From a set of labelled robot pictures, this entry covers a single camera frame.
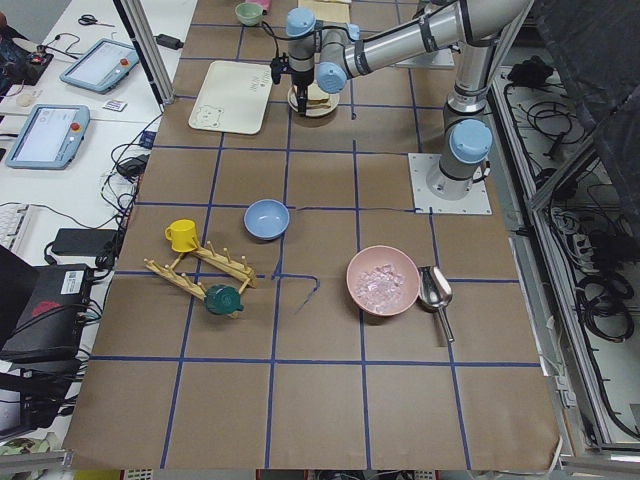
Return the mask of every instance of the blue bowl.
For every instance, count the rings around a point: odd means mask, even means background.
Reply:
[[[244,212],[244,226],[260,240],[273,240],[289,226],[289,211],[277,200],[258,200]]]

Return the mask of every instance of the metal scoop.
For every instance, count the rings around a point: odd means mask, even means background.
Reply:
[[[447,342],[454,341],[445,307],[453,298],[451,286],[438,267],[420,267],[420,301],[425,310],[435,314],[442,324]]]

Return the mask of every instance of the blue joint cap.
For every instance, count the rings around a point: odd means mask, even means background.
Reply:
[[[287,35],[292,38],[301,37],[316,26],[316,16],[304,7],[294,8],[287,15]]]
[[[347,84],[347,74],[333,62],[320,62],[316,69],[316,80],[323,92],[338,93]]]
[[[349,38],[351,40],[360,40],[360,27],[354,23],[347,24],[347,30],[349,31]]]
[[[453,127],[449,137],[451,152],[467,165],[478,164],[484,160],[492,144],[491,130],[480,120],[463,120]]]

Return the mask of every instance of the scoop handle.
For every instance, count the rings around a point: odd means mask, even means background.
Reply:
[[[440,320],[440,324],[442,325],[442,330],[444,330],[444,336],[447,337],[447,342],[453,343],[455,342],[455,338],[453,338],[453,331],[451,330],[451,325],[449,325],[449,318],[447,317],[447,312],[444,307],[438,308],[435,312],[436,317]]]

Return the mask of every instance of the pink bowl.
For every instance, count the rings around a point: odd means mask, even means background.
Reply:
[[[400,297],[393,305],[383,311],[373,311],[357,297],[358,284],[362,282],[361,275],[364,272],[372,272],[378,267],[393,265],[397,275],[404,277],[404,282],[399,287]],[[376,245],[365,248],[351,259],[347,267],[347,287],[353,301],[365,312],[380,317],[398,315],[413,305],[420,293],[420,274],[418,269],[405,253],[397,248]]]

